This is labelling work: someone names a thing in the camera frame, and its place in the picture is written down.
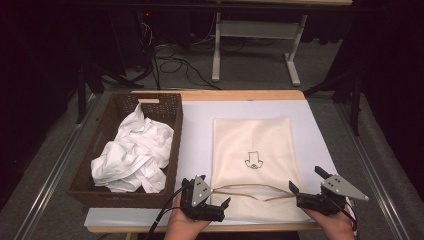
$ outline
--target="drawstring bag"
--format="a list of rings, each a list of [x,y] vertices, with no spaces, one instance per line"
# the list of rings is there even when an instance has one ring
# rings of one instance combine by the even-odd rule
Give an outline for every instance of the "drawstring bag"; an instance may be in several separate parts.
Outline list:
[[[211,203],[231,197],[226,219],[305,221],[289,180],[302,191],[289,118],[215,119]]]

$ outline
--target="hand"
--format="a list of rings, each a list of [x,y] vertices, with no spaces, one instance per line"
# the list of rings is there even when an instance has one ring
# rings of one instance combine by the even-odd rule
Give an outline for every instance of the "hand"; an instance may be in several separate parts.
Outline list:
[[[168,228],[164,240],[194,240],[197,235],[207,227],[210,221],[194,221],[186,217],[179,209],[181,193],[174,199],[171,216],[168,221]]]
[[[325,235],[330,240],[354,240],[352,222],[342,212],[338,212],[334,215],[325,216],[319,212],[303,209],[302,210],[315,222],[317,222]]]

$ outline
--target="brown woven basket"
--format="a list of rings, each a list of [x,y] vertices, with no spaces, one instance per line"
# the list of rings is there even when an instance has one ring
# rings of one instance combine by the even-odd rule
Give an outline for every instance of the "brown woven basket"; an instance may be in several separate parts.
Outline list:
[[[95,187],[91,176],[91,161],[100,156],[106,143],[112,141],[120,123],[134,112],[139,99],[158,99],[159,103],[143,103],[145,117],[166,123],[174,129],[169,165],[162,169],[166,175],[165,189],[146,193],[142,187],[132,193],[113,193],[106,187]],[[114,93],[97,123],[90,143],[78,167],[68,193],[86,207],[102,208],[162,208],[174,193],[178,153],[181,141],[183,110],[180,94]]]

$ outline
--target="white table surface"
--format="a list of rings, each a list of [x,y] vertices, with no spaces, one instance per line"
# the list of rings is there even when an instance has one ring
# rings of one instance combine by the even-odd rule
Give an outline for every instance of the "white table surface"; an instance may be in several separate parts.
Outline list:
[[[315,173],[320,166],[328,173],[336,173],[327,146],[312,115],[306,100],[255,100],[255,101],[183,101],[183,129],[178,160],[175,189],[181,187],[183,178],[192,179],[196,175],[206,175],[210,183],[212,169],[212,120],[214,118],[269,119],[289,117],[292,124],[293,143],[298,160],[298,168],[305,191],[320,192],[322,178]],[[159,213],[159,209],[91,208],[84,226],[92,232],[143,232],[147,231]],[[166,214],[159,223],[158,231],[163,231],[168,222]],[[210,231],[237,229],[274,229],[270,226],[290,228],[294,222],[264,223],[228,221],[213,222]]]

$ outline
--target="desk leg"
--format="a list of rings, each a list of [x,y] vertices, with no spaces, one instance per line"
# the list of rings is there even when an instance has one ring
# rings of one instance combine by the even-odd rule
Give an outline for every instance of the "desk leg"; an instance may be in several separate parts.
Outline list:
[[[306,19],[308,18],[307,15],[303,15],[299,22],[299,27],[297,28],[296,35],[293,39],[293,47],[290,53],[285,54],[285,60],[287,64],[287,68],[289,70],[290,78],[292,81],[293,86],[299,87],[300,86],[300,80],[299,75],[297,74],[296,67],[294,65],[293,59],[294,55],[296,54],[297,48],[299,47],[300,38],[303,34],[303,29],[305,29],[305,23]]]
[[[221,13],[216,13],[215,24],[215,52],[213,55],[212,65],[212,82],[219,82],[219,73],[221,68],[221,55],[220,55],[220,39],[221,39]]]

